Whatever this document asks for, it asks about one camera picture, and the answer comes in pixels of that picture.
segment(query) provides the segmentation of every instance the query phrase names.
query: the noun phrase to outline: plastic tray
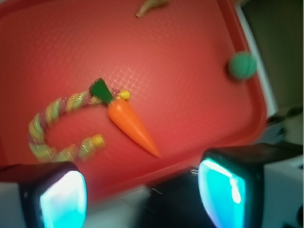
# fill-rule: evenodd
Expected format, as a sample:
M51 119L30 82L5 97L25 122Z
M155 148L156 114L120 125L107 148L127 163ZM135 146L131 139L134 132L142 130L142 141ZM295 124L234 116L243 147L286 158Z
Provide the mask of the plastic tray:
M128 89L160 151L124 135L103 107L64 116L47 138L63 148L96 133L106 147L77 165L90 201L199 163L208 147L253 142L266 122L258 77L230 79L248 46L229 0L172 0L138 19L142 0L11 0L0 5L1 163L36 163L28 123L102 77Z

